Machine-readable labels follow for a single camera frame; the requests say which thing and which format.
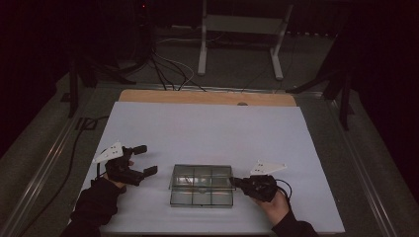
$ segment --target transparent container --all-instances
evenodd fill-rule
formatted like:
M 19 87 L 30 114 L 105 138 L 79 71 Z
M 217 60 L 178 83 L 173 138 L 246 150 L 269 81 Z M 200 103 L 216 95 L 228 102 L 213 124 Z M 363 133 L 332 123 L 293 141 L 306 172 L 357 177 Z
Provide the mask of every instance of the transparent container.
M 231 166 L 175 165 L 170 185 L 173 207 L 233 206 Z

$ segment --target table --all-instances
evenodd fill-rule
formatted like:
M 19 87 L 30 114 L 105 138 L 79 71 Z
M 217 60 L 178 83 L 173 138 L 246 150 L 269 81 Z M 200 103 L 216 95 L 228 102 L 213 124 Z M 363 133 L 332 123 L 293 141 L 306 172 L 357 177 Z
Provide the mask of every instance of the table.
M 237 102 L 249 106 L 233 106 Z M 157 165 L 159 171 L 140 187 L 127 187 L 104 233 L 269 234 L 267 217 L 240 190 L 234 191 L 232 208 L 169 203 L 175 164 L 231 165 L 233 175 L 244 178 L 258 159 L 288 165 L 273 176 L 293 186 L 297 219 L 321 233 L 344 232 L 305 120 L 290 95 L 124 91 L 95 156 L 117 140 L 126 147 L 148 146 L 147 153 L 132 156 L 133 170 Z M 92 164 L 83 189 L 95 176 Z

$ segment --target wire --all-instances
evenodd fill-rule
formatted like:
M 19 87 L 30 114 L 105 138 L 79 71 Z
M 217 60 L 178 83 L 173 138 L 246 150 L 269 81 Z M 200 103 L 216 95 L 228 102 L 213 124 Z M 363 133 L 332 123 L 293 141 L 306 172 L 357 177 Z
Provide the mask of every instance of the wire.
M 175 69 L 173 69 L 173 68 L 170 68 L 170 67 L 168 67 L 168 66 L 166 66 L 166 65 L 164 65 L 164 64 L 162 64 L 162 63 L 160 63 L 160 62 L 158 62 L 158 61 L 156 61 L 156 63 L 157 64 L 159 64 L 160 66 L 163 66 L 163 67 L 166 67 L 167 69 L 169 69 L 169 70 L 171 70 L 171 71 L 173 71 L 173 72 L 175 72 L 175 73 L 177 73 L 177 74 L 179 74 L 179 75 L 181 75 L 181 76 L 183 76 L 184 77 L 184 79 L 185 80 L 187 80 L 188 78 L 186 77 L 186 75 L 185 75 L 185 72 L 180 68 L 180 67 L 178 67 L 178 65 L 176 65 L 175 63 L 173 63 L 173 62 L 170 62 L 169 61 L 169 63 L 170 64 L 172 64 L 174 67 L 176 67 L 179 71 L 177 71 L 177 70 L 175 70 Z M 196 85 L 197 87 L 199 87 L 201 90 L 203 90 L 204 92 L 206 92 L 207 90 L 206 89 L 204 89 L 202 86 L 200 86 L 200 85 L 198 85 L 197 83 L 195 83 L 194 81 L 191 81 L 191 83 L 192 84 L 194 84 L 194 85 Z
M 283 182 L 284 184 L 286 184 L 289 188 L 290 188 L 290 195 L 287 197 L 288 199 L 291 199 L 291 196 L 293 195 L 293 188 L 291 188 L 291 185 L 289 184 L 289 183 L 287 183 L 287 182 L 285 182 L 285 181 L 283 181 L 283 180 L 280 180 L 280 179 L 276 179 L 275 181 L 279 181 L 279 182 Z
M 182 85 L 179 87 L 178 91 L 182 90 L 182 88 L 183 88 L 186 84 L 188 84 L 188 83 L 192 80 L 192 78 L 194 77 L 194 75 L 195 75 L 194 70 L 192 70 L 192 68 L 191 68 L 191 67 L 189 67 L 188 65 L 185 65 L 185 64 L 184 64 L 184 63 L 182 63 L 182 62 L 178 62 L 178 61 L 175 61 L 175 60 L 170 60 L 170 59 L 167 59 L 167 58 L 165 58 L 165 57 L 162 57 L 162 56 L 160 56 L 159 54 L 157 54 L 154 50 L 153 50 L 153 53 L 154 53 L 154 55 L 156 55 L 157 57 L 159 57 L 159 58 L 161 58 L 161 59 L 163 59 L 163 60 L 165 60 L 165 61 L 168 61 L 168 62 L 173 62 L 173 63 L 177 63 L 177 64 L 179 64 L 179 65 L 182 65 L 182 66 L 184 66 L 184 67 L 188 68 L 188 69 L 191 71 L 191 73 L 192 73 L 191 77 L 190 77 L 188 80 L 186 80 L 186 81 L 184 81 L 184 82 L 182 83 Z
M 152 58 L 152 57 L 151 57 L 151 61 L 152 61 L 152 62 L 153 62 L 153 64 L 154 64 L 154 69 L 156 70 L 156 73 L 157 73 L 158 79 L 160 80 L 160 83 L 163 85 L 164 90 L 165 90 L 165 91 L 167 91 L 166 84 L 164 84 L 163 79 L 161 79 L 161 76 L 160 76 L 160 71 L 159 71 L 159 69 L 157 68 L 157 65 L 156 65 L 156 62 L 155 62 L 154 58 Z
M 48 207 L 52 204 L 52 202 L 56 199 L 56 197 L 59 195 L 59 193 L 61 192 L 62 188 L 64 188 L 65 183 L 67 183 L 68 178 L 70 177 L 71 174 L 71 170 L 73 168 L 73 161 L 74 161 L 74 154 L 75 154 L 75 150 L 76 150 L 76 146 L 77 146 L 77 141 L 81 135 L 81 133 L 86 129 L 86 127 L 88 127 L 90 124 L 92 124 L 93 122 L 96 122 L 100 119 L 107 119 L 108 117 L 100 117 L 100 118 L 94 118 L 89 120 L 88 122 L 86 122 L 79 130 L 79 132 L 77 133 L 76 139 L 74 140 L 73 143 L 73 148 L 71 150 L 71 156 L 70 156 L 70 164 L 68 167 L 68 171 L 67 174 L 65 175 L 64 181 L 62 182 L 61 186 L 58 188 L 58 190 L 56 191 L 56 193 L 52 196 L 52 198 L 49 200 L 49 202 L 43 207 L 43 209 L 34 217 L 34 219 L 25 227 L 25 229 L 21 232 L 21 234 L 19 235 L 19 237 L 22 237 L 27 231 L 28 229 L 35 223 L 35 221 L 38 220 L 38 218 L 43 214 L 44 211 L 46 211 L 48 209 Z
M 160 70 L 160 68 L 157 66 L 157 63 L 158 62 L 156 60 L 154 60 L 154 58 L 151 58 L 151 60 L 153 61 L 153 64 L 154 64 L 154 67 L 151 66 L 151 68 L 154 68 L 156 70 L 157 75 L 160 78 L 160 81 L 162 82 L 162 79 L 161 78 L 163 78 L 166 82 L 168 82 L 172 86 L 172 90 L 175 91 L 176 90 L 175 89 L 175 84 L 173 84 L 173 82 L 170 81 L 169 79 L 167 79 L 167 77 L 163 74 L 163 71 Z
M 99 177 L 101 177 L 101 164 L 100 163 L 96 165 L 96 179 L 99 179 Z

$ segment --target floor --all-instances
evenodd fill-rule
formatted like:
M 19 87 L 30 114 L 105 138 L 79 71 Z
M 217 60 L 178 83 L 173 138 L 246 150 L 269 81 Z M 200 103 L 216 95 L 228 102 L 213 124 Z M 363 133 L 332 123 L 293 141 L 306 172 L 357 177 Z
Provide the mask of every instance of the floor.
M 205 76 L 196 75 L 200 50 L 198 40 L 160 39 L 166 41 L 157 45 L 153 58 L 161 63 L 157 64 L 158 68 L 170 81 L 165 82 L 168 90 L 173 89 L 171 83 L 175 90 L 179 89 L 184 77 L 162 58 L 176 61 L 174 63 L 182 68 L 188 79 L 194 74 L 193 83 L 189 81 L 183 90 L 284 93 L 286 89 L 314 79 L 333 43 L 333 39 L 328 38 L 286 35 L 280 51 L 285 78 L 278 81 L 270 64 L 268 40 L 249 45 L 246 41 L 213 36 L 214 39 L 218 37 L 221 38 L 217 43 L 209 44 Z M 232 42 L 247 45 L 237 46 Z M 151 60 L 142 69 L 126 75 L 127 79 L 136 82 L 133 86 L 121 85 L 103 75 L 98 74 L 98 77 L 100 82 L 96 88 L 80 85 L 80 107 L 73 119 L 67 118 L 69 105 L 60 102 L 62 95 L 68 92 L 68 75 L 62 78 L 57 83 L 56 95 L 0 160 L 2 228 L 9 226 L 7 220 L 13 213 L 23 212 L 23 218 L 18 216 L 13 220 L 24 222 L 11 222 L 15 229 L 27 226 L 40 213 L 65 180 L 74 152 L 72 170 L 62 191 L 24 235 L 58 236 L 68 222 L 106 125 L 104 120 L 100 120 L 96 129 L 86 130 L 78 137 L 78 121 L 107 116 L 123 89 L 164 89 Z M 339 101 L 323 100 L 321 92 L 324 86 L 318 85 L 295 95 L 295 99 L 306 119 L 346 229 L 345 233 L 335 236 L 418 236 L 419 207 L 403 183 L 357 93 L 351 94 L 350 130 L 344 131 L 336 119 Z M 42 174 L 46 179 L 34 179 L 39 177 L 36 173 L 42 164 L 51 167 L 49 172 Z M 27 187 L 32 187 L 38 198 L 25 198 Z

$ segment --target white metal frame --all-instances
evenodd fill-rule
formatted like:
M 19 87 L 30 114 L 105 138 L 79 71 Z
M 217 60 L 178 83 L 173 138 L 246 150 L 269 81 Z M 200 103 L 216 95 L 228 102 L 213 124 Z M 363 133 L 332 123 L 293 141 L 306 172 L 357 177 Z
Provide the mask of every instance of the white metal frame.
M 239 32 L 239 33 L 254 33 L 254 34 L 271 34 L 278 36 L 275 46 L 271 47 L 270 53 L 272 58 L 272 65 L 275 71 L 275 78 L 277 80 L 284 79 L 283 71 L 281 69 L 278 53 L 281 44 L 284 40 L 288 21 L 293 10 L 293 5 L 289 5 L 287 11 L 282 19 L 269 18 L 250 18 L 250 17 L 235 17 L 235 16 L 220 16 L 211 15 L 207 13 L 207 0 L 203 0 L 203 27 L 201 38 L 201 53 L 198 64 L 198 75 L 206 74 L 207 67 L 207 31 L 220 32 Z

